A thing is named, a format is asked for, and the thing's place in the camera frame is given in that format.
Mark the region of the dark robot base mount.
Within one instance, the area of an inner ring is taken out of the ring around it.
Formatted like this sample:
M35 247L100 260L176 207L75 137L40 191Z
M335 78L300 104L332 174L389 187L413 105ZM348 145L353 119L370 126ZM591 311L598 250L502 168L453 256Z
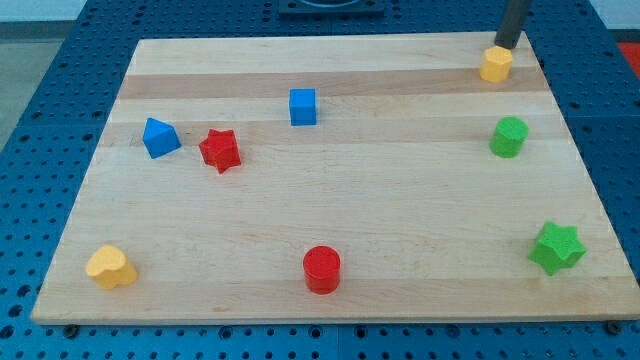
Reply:
M278 0L277 13L280 19L381 16L386 4L385 0Z

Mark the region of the dark cylindrical robot arm tool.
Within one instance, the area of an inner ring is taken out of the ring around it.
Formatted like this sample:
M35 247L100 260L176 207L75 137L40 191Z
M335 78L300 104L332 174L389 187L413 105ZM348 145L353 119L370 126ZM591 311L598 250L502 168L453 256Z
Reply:
M507 0L496 31L494 44L514 49L520 39L532 0Z

